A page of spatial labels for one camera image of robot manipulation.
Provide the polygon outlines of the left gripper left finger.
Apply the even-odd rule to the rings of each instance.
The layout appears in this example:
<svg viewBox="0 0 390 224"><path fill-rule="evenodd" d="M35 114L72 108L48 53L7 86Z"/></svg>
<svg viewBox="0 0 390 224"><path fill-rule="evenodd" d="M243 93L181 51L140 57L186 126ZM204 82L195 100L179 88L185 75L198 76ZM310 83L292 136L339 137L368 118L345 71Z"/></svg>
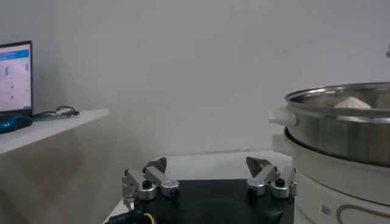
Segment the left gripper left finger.
<svg viewBox="0 0 390 224"><path fill-rule="evenodd" d="M129 209L135 209L135 202L152 201L158 192L162 197L175 199L180 195L180 184L166 176L166 157L149 161L142 169L126 169L122 176L122 201Z"/></svg>

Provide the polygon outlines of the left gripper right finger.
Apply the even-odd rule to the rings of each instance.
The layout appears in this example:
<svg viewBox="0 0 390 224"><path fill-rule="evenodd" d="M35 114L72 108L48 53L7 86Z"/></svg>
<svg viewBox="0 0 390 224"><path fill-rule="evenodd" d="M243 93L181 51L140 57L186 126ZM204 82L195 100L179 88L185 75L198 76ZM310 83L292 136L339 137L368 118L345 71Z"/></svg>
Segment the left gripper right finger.
<svg viewBox="0 0 390 224"><path fill-rule="evenodd" d="M252 178L246 181L250 198L258 198L270 192L271 197L286 199L297 195L297 171L291 166L279 170L266 159L247 157L246 163Z"/></svg>

